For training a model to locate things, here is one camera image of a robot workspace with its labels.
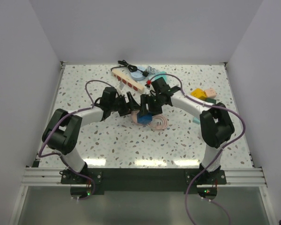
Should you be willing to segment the round light blue socket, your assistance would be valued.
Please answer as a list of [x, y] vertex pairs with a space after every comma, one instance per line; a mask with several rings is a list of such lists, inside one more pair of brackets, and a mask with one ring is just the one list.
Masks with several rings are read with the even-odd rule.
[[135, 81], [142, 81], [142, 80], [146, 79], [146, 77], [143, 76], [142, 72], [141, 72], [141, 71], [146, 71], [146, 68], [142, 67], [142, 66], [138, 66], [137, 68], [138, 68], [138, 70], [136, 70], [135, 72], [130, 72], [131, 78]]

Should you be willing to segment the dark green cube socket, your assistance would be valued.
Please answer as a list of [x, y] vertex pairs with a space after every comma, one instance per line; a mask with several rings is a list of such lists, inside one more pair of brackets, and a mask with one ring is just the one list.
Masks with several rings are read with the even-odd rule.
[[208, 102], [208, 103], [212, 103], [214, 105], [216, 104], [216, 100], [212, 99], [212, 98], [206, 98], [205, 101]]

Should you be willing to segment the teal adapter plug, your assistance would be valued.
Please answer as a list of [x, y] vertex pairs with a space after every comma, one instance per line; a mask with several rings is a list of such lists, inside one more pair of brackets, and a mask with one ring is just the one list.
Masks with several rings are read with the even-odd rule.
[[194, 117], [192, 121], [198, 125], [200, 124], [200, 120], [196, 117]]

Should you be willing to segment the yellow cube socket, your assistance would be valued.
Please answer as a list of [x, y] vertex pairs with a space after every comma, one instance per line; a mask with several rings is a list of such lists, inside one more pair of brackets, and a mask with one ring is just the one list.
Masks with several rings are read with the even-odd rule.
[[193, 97], [195, 97], [197, 99], [200, 99], [202, 101], [205, 101], [206, 98], [207, 98], [205, 92], [202, 89], [200, 89], [200, 88], [197, 88], [194, 91], [192, 91], [191, 92], [191, 96], [193, 96]]

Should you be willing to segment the teal triangular power strip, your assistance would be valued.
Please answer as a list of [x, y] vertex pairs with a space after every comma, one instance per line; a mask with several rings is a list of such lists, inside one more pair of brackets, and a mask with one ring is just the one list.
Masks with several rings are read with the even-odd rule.
[[156, 73], [156, 76], [154, 77], [153, 81], [157, 80], [159, 78], [163, 78], [165, 81], [167, 81], [166, 72], [165, 71], [160, 71], [160, 72]]

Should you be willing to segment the beige long power strip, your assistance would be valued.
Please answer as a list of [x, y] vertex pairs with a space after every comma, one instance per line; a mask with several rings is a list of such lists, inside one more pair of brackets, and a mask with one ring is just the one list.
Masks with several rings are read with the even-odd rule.
[[124, 85], [128, 86], [129, 88], [135, 90], [140, 94], [144, 93], [145, 90], [144, 85], [133, 80], [129, 75], [125, 74], [122, 70], [115, 68], [111, 70], [111, 74], [113, 77], [117, 78], [119, 81], [121, 81]]

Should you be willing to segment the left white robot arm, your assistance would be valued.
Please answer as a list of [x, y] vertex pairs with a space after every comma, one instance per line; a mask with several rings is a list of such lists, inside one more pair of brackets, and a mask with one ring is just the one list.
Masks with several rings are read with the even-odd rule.
[[114, 87], [106, 87], [102, 96], [96, 99], [89, 108], [73, 112], [57, 109], [43, 133], [43, 145], [38, 156], [47, 157], [48, 155], [43, 155], [42, 152], [45, 146], [48, 146], [54, 150], [53, 155], [60, 156], [62, 162], [72, 171], [72, 180], [77, 184], [84, 183], [88, 178], [88, 166], [75, 148], [80, 128], [93, 122], [101, 122], [112, 112], [118, 112], [120, 116], [124, 116], [140, 110], [141, 105], [135, 101], [132, 94], [130, 92], [126, 94], [128, 100]]

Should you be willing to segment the pink round socket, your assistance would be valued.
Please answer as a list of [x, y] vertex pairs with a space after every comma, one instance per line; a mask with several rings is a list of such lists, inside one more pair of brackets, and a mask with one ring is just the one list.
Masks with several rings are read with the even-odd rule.
[[213, 88], [204, 90], [204, 93], [207, 98], [215, 99], [215, 97], [217, 96], [217, 92]]

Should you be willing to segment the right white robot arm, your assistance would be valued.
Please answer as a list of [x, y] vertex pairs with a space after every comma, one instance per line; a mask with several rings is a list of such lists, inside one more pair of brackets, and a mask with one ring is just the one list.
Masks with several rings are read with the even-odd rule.
[[200, 163], [203, 170], [199, 173], [200, 181], [210, 184], [215, 180], [215, 171], [220, 167], [224, 145], [235, 132], [232, 120], [224, 104], [212, 105], [178, 91], [174, 94], [142, 94], [140, 96], [140, 115], [147, 113], [161, 114], [162, 106], [170, 105], [199, 118], [201, 136], [206, 143], [205, 154]]

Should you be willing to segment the blue cube socket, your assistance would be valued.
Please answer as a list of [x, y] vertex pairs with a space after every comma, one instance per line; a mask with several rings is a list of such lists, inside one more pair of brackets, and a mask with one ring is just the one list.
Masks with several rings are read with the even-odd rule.
[[137, 123], [147, 125], [153, 120], [151, 113], [141, 116], [140, 113], [137, 113]]

